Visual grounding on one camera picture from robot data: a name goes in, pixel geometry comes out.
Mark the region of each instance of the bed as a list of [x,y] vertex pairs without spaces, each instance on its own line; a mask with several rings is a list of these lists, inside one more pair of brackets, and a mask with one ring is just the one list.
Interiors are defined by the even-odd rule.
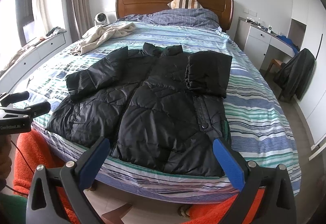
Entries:
[[[117,0],[117,17],[148,14],[168,9],[171,0]],[[30,98],[15,104],[25,107],[45,99],[51,103],[49,114],[34,119],[52,151],[65,161],[76,160],[86,148],[45,130],[51,113],[68,95],[65,76],[87,69],[120,47],[141,49],[144,42],[156,46],[182,45],[184,52],[214,50],[233,57],[224,108],[228,119],[232,148],[246,160],[260,166],[276,167],[283,163],[290,175],[294,194],[300,189],[301,170],[298,152],[289,123],[273,92],[247,56],[224,33],[232,21],[233,0],[198,0],[217,16],[220,28],[202,28],[158,23],[134,22],[136,30],[129,36],[110,39],[83,56],[70,55],[74,43],[55,55],[30,77]],[[227,177],[171,175],[108,157],[97,179],[141,196],[179,203],[214,203],[229,198],[234,189]]]

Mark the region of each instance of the blue cloth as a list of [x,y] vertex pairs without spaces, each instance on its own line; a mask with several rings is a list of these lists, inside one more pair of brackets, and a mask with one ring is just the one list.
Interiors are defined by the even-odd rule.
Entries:
[[217,14],[204,8],[177,8],[163,10],[154,14],[127,15],[120,18],[118,22],[120,21],[146,22],[163,26],[210,28],[215,30],[219,27]]
[[278,38],[279,38],[280,40],[283,40],[286,44],[289,44],[290,47],[293,49],[294,54],[298,54],[298,53],[299,53],[299,51],[298,51],[296,45],[294,45],[294,43],[292,42],[291,39],[287,38],[286,36],[278,36]]

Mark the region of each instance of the striped pillow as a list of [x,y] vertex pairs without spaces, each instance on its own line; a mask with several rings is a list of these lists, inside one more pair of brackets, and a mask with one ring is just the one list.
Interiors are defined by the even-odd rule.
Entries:
[[176,8],[203,8],[197,0],[173,0],[167,4],[171,9]]

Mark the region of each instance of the cable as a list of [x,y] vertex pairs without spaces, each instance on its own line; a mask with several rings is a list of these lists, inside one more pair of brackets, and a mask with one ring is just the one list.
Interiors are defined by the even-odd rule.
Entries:
[[34,171],[33,171],[32,168],[29,166],[29,164],[28,164],[28,162],[26,161],[26,159],[25,159],[24,155],[22,154],[21,150],[17,147],[17,145],[16,145],[13,141],[11,141],[11,143],[12,143],[12,144],[16,147],[16,149],[20,152],[20,154],[22,155],[22,158],[23,158],[24,161],[26,162],[28,168],[31,170],[32,174],[34,175]]
[[[24,161],[26,162],[28,168],[31,170],[32,174],[34,174],[34,171],[33,171],[32,168],[29,166],[29,164],[28,164],[28,162],[26,161],[26,159],[25,159],[24,155],[22,154],[21,150],[17,147],[17,145],[16,145],[13,141],[11,141],[11,143],[12,143],[12,144],[16,147],[16,149],[20,152],[20,154],[22,155],[22,158],[23,158]],[[9,188],[9,189],[10,189],[11,191],[13,191],[13,192],[16,192],[16,193],[18,193],[18,194],[21,194],[21,195],[23,195],[23,196],[28,196],[28,194],[25,194],[25,193],[22,193],[22,192],[20,192],[20,191],[17,191],[17,190],[15,190],[14,188],[11,188],[11,187],[8,186],[8,185],[6,185],[6,187]]]
[[23,196],[28,196],[28,194],[25,194],[25,193],[19,192],[19,191],[15,190],[14,188],[11,188],[11,187],[8,186],[8,185],[6,185],[6,187],[9,188],[9,189],[10,189],[11,191],[13,191],[13,192],[16,192],[16,193],[18,193],[18,194],[21,194],[21,195],[23,195]]

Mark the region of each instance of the bed leg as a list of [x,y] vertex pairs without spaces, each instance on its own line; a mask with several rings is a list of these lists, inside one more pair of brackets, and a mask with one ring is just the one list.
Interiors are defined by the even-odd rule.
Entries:
[[97,180],[94,180],[94,182],[92,183],[91,187],[88,188],[88,191],[96,191],[97,189]]

